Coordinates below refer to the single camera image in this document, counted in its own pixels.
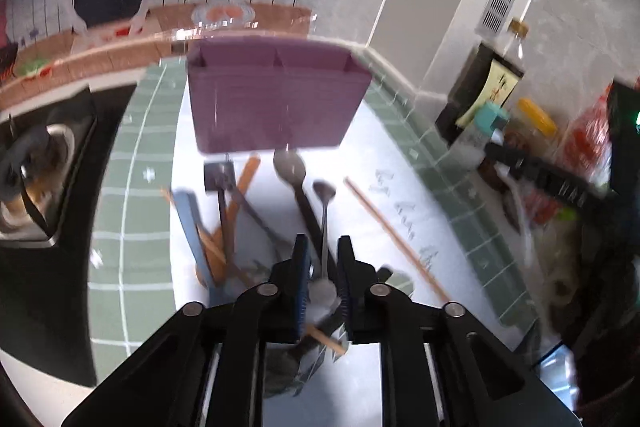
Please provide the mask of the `small spoon white ball end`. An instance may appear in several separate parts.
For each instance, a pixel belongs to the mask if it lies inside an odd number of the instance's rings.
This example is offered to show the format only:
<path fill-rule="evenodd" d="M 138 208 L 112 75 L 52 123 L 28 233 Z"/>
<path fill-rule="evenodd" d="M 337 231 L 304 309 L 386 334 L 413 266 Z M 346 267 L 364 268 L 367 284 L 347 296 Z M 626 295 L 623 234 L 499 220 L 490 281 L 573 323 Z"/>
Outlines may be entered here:
<path fill-rule="evenodd" d="M 314 194 L 322 204 L 322 244 L 321 244 L 321 272 L 309 284 L 310 299 L 310 315 L 306 321 L 310 324 L 317 324 L 323 317 L 330 314 L 334 308 L 337 299 L 337 290 L 335 284 L 329 278 L 329 237 L 328 237 L 328 219 L 329 219 L 329 203 L 335 196 L 335 188 L 329 182 L 323 180 L 314 181 L 312 184 Z"/>

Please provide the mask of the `brown wooden spoon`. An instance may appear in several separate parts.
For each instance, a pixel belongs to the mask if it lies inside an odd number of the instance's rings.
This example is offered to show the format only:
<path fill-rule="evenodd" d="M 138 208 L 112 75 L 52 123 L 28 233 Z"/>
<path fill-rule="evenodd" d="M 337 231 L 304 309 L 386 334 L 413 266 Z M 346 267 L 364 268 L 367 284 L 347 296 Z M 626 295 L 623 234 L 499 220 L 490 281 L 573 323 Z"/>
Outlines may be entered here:
<path fill-rule="evenodd" d="M 231 179 L 231 185 L 228 188 L 227 192 L 226 192 L 226 197 L 227 197 L 227 216 L 228 216 L 228 222 L 229 222 L 229 228 L 230 228 L 230 234 L 227 236 L 226 239 L 226 244 L 227 246 L 230 246 L 231 243 L 231 239 L 234 239 L 234 248 L 233 248 L 233 254 L 230 257 L 230 268 L 231 268 L 231 273 L 233 271 L 232 265 L 232 258 L 234 256 L 234 251 L 235 251 L 235 223 L 236 223 L 236 219 L 238 219 L 239 213 L 240 213 L 240 208 L 241 206 L 235 202 L 232 198 L 231 192 L 230 192 L 230 188 L 235 185 L 237 187 L 239 187 L 240 191 L 245 195 L 248 188 L 250 187 L 250 184 L 252 184 L 253 179 L 255 174 L 257 173 L 258 167 L 260 165 L 260 159 L 258 156 L 256 155 L 250 155 L 250 157 L 247 159 L 241 174 L 240 174 L 240 179 L 236 179 L 235 178 L 235 174 L 232 176 Z M 215 231 L 213 231 L 213 233 L 208 233 L 208 236 L 210 238 L 212 238 L 213 235 L 215 235 L 215 239 L 219 239 L 219 230 L 218 228 L 216 228 Z"/>

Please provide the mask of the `large steel spoon black handle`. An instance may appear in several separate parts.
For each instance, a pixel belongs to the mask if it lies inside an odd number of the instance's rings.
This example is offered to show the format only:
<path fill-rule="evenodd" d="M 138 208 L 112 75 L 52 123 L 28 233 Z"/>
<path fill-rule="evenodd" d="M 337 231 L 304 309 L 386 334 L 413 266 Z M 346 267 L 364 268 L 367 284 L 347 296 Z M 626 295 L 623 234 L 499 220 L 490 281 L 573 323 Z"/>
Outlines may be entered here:
<path fill-rule="evenodd" d="M 314 250 L 322 265 L 322 233 L 314 210 L 304 191 L 306 167 L 303 159 L 295 150 L 276 150 L 273 154 L 273 167 L 278 177 L 292 187 L 298 211 L 303 218 Z"/>

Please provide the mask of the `black shovel shaped spoon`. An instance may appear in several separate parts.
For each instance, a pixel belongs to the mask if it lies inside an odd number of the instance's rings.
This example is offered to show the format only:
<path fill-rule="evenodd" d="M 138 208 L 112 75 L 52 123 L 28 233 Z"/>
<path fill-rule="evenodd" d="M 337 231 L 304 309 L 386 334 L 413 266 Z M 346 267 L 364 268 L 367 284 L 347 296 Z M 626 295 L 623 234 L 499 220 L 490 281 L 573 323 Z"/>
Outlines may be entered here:
<path fill-rule="evenodd" d="M 219 239 L 215 239 L 215 235 L 212 236 L 213 242 L 220 248 L 222 254 L 222 260 L 226 262 L 222 265 L 222 274 L 218 277 L 217 282 L 219 285 L 223 281 L 228 280 L 231 275 L 230 257 L 233 254 L 234 239 L 231 239 L 230 246 L 227 246 L 226 239 L 230 234 L 228 216 L 227 216 L 227 197 L 226 192 L 231 185 L 231 179 L 234 175 L 233 164 L 229 159 L 223 161 L 208 162 L 204 165 L 204 186 L 207 193 L 215 192 L 218 202 L 218 216 L 219 225 L 218 230 L 220 232 Z"/>

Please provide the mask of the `light blue plastic spoon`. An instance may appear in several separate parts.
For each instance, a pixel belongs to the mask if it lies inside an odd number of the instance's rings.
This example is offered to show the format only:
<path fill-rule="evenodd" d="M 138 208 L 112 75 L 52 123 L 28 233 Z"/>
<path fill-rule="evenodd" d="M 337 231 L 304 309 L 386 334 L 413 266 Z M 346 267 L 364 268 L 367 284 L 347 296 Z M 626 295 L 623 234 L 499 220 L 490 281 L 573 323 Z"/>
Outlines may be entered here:
<path fill-rule="evenodd" d="M 171 198 L 186 236 L 186 243 L 194 258 L 195 268 L 200 273 L 200 280 L 207 291 L 205 303 L 209 307 L 217 306 L 224 301 L 224 292 L 220 289 L 220 284 L 226 276 L 226 259 L 202 227 L 195 194 L 175 190 L 171 192 Z"/>

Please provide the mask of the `orange capped plastic bottle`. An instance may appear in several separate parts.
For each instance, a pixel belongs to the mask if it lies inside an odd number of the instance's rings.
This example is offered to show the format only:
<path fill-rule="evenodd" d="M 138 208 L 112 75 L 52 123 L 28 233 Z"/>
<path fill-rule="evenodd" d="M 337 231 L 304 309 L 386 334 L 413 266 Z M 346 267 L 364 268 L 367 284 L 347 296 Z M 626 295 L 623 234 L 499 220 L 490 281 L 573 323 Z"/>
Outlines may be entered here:
<path fill-rule="evenodd" d="M 639 187 L 639 87 L 613 81 L 567 128 L 554 165 L 627 196 Z"/>

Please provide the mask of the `chili jar yellow lid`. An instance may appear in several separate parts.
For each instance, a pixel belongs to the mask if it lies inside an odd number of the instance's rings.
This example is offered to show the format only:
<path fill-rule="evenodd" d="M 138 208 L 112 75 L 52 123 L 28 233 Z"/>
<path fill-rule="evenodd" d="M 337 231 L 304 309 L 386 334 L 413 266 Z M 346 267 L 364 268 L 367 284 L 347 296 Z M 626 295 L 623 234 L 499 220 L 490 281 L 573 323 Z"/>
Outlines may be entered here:
<path fill-rule="evenodd" d="M 510 119 L 503 130 L 503 143 L 530 156 L 547 157 L 554 149 L 559 129 L 554 120 L 530 98 L 519 98 L 509 109 Z M 516 180 L 523 207 L 529 218 L 544 199 L 535 185 L 520 178 Z"/>

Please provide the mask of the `salt shaker teal cap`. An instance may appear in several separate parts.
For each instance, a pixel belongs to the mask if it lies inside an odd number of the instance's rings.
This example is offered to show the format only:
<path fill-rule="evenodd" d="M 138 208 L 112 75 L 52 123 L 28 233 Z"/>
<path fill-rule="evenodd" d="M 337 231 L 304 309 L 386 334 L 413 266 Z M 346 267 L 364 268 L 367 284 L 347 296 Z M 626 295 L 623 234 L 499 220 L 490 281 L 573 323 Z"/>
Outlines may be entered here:
<path fill-rule="evenodd" d="M 451 147 L 459 165 L 466 171 L 476 170 L 486 157 L 485 146 L 503 143 L 503 130 L 509 120 L 509 113 L 495 103 L 480 106 Z"/>

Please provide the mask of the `soy sauce bottle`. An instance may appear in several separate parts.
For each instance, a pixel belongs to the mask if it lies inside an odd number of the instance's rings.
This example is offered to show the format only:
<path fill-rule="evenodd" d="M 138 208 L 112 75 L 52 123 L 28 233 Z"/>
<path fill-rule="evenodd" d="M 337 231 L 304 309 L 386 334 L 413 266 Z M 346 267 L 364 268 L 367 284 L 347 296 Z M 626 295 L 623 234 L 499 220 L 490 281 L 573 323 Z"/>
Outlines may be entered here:
<path fill-rule="evenodd" d="M 528 32 L 526 23 L 512 18 L 506 28 L 505 44 L 482 41 L 472 53 L 435 121 L 448 146 L 469 127 L 480 106 L 491 102 L 501 107 L 506 103 L 524 77 L 524 41 Z"/>

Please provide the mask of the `purple plastic utensil holder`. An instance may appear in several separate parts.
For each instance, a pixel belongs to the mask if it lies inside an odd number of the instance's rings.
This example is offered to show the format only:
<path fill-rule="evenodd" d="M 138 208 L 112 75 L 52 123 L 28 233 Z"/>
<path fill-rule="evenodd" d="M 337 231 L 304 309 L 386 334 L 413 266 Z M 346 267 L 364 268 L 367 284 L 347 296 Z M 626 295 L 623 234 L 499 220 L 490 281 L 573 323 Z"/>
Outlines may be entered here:
<path fill-rule="evenodd" d="M 206 39 L 186 73 L 206 155 L 336 147 L 372 80 L 344 46 L 267 36 Z"/>

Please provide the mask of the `black gas stove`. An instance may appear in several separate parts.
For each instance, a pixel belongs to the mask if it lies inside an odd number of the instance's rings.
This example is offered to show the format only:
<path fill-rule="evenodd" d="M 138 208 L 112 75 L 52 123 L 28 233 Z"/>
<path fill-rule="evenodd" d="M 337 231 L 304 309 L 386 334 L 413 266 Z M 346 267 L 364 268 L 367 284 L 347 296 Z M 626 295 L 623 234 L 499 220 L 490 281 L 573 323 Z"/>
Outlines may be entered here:
<path fill-rule="evenodd" d="M 134 90 L 85 88 L 1 126 L 1 349 L 86 387 L 91 230 Z"/>

